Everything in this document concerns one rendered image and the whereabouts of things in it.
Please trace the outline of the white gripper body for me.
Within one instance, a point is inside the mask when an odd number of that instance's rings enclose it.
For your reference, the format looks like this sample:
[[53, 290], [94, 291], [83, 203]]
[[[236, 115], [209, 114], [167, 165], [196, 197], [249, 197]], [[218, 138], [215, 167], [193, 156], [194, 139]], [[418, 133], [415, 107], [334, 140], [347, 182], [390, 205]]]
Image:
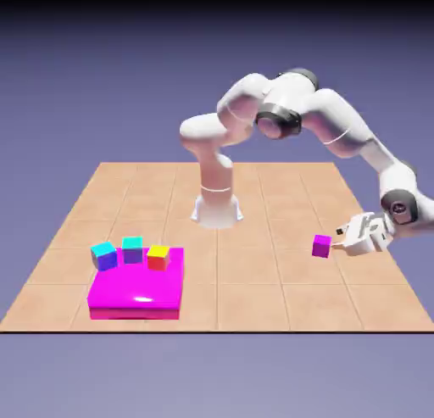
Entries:
[[343, 248], [348, 256], [358, 256], [374, 251], [374, 243], [370, 236], [370, 217], [372, 213], [353, 216], [347, 223]]

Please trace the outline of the small purple cube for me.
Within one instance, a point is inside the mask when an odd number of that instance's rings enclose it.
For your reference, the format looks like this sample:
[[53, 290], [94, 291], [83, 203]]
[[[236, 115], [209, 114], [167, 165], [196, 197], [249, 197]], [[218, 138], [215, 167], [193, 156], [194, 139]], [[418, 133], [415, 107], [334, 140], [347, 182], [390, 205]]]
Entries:
[[312, 244], [312, 255], [314, 257], [328, 258], [331, 250], [332, 237], [316, 234]]

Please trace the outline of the small yellow cube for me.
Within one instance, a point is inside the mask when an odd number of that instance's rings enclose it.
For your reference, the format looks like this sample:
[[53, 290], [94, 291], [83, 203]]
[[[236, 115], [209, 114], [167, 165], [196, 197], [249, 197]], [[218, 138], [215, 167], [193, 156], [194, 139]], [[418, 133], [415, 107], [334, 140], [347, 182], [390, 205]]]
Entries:
[[165, 271], [169, 262], [169, 246], [152, 245], [147, 251], [147, 268], [149, 270]]

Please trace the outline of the small cyan cube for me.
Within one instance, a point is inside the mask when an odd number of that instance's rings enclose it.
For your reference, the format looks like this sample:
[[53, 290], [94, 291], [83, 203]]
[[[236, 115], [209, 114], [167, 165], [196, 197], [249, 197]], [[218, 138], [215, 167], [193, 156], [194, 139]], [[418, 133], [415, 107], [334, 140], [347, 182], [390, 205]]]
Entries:
[[125, 264], [140, 264], [143, 261], [142, 237], [123, 237], [122, 254]]
[[98, 271], [115, 268], [118, 265], [117, 251], [111, 242], [102, 242], [91, 247], [92, 263]]

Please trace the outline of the large magenta box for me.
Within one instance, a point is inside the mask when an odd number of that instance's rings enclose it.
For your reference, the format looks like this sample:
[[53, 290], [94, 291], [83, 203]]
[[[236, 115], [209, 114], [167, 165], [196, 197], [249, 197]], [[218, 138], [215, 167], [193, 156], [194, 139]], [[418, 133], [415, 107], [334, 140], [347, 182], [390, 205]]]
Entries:
[[145, 261], [100, 270], [87, 295], [93, 320], [177, 320], [184, 280], [184, 249], [171, 248], [165, 270], [150, 270]]

